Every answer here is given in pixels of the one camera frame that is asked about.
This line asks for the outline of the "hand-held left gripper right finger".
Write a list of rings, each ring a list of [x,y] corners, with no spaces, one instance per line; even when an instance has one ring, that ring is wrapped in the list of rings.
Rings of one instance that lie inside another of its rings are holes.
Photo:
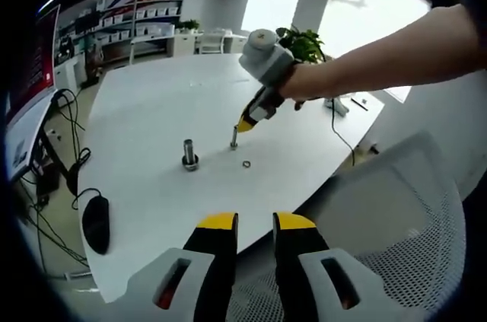
[[[308,218],[275,212],[275,280],[286,321],[383,321],[377,274],[341,249],[331,249]]]

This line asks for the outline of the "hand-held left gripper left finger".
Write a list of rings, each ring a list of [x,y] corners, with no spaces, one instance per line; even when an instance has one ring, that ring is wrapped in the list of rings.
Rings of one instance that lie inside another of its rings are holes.
[[[128,282],[127,320],[225,321],[235,281],[239,217],[205,217],[181,248],[170,248]]]

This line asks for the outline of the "person's right hand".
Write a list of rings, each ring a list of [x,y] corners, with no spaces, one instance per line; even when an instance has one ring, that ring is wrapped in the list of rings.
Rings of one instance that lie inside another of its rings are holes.
[[[324,75],[324,68],[324,63],[301,63],[292,67],[291,73],[279,87],[279,93],[284,99],[294,101],[295,111],[299,111],[306,101],[329,96],[329,80]]]

